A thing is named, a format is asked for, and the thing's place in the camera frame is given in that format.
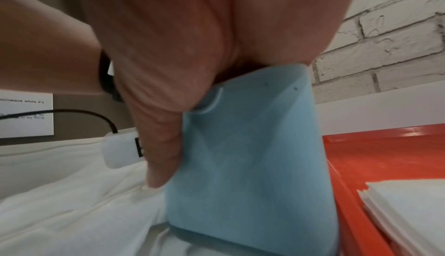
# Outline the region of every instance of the hand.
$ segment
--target hand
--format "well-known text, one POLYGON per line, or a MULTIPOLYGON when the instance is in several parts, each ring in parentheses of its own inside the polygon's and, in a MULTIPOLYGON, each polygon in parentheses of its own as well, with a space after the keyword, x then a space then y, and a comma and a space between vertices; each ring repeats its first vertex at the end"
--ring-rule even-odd
POLYGON ((182 113, 215 81, 267 65, 310 64, 351 0, 84 0, 115 66, 151 187, 181 161, 182 113))

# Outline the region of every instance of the stack of paper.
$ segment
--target stack of paper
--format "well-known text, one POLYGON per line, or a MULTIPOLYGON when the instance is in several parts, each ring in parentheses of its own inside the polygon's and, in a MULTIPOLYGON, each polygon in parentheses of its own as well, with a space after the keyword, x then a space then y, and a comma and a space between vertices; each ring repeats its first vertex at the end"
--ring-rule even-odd
POLYGON ((359 192, 374 222, 403 256, 445 255, 445 180, 367 183, 359 192))

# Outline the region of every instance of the black cable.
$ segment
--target black cable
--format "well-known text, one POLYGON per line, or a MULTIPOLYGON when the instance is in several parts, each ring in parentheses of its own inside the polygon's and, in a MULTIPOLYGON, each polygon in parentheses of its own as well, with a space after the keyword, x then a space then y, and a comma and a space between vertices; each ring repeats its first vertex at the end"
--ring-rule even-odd
POLYGON ((47 109, 47 110, 28 111, 28 112, 21 112, 21 113, 14 113, 14 114, 3 115, 3 116, 0 116, 0 120, 10 119, 10 118, 17 118, 17 117, 28 116, 28 115, 46 114, 46 113, 83 113, 83 114, 96 116, 96 117, 99 117, 99 118, 105 120, 108 123, 108 125, 111 128, 111 132, 113 132, 113 134, 117 134, 118 133, 116 125, 113 122, 111 122, 111 120, 106 118, 105 116, 103 116, 101 114, 98 114, 96 112, 87 111, 87 110, 81 110, 81 109, 47 109))

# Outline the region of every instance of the red surface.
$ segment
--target red surface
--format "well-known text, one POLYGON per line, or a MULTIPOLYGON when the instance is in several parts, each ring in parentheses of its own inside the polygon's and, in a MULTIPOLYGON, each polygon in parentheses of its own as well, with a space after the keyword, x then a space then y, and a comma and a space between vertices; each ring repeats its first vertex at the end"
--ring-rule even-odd
POLYGON ((393 256, 362 208, 366 182, 445 179, 445 124, 324 137, 346 256, 393 256))

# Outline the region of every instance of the white fabric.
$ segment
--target white fabric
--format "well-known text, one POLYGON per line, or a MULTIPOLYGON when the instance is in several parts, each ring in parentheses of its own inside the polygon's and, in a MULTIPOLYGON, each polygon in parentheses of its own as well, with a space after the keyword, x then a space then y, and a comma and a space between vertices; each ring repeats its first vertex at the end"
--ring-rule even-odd
POLYGON ((367 183, 359 192, 374 221, 407 256, 445 255, 445 180, 367 183))
POLYGON ((150 230, 165 204, 145 176, 106 168, 97 139, 0 147, 0 255, 223 255, 150 230))

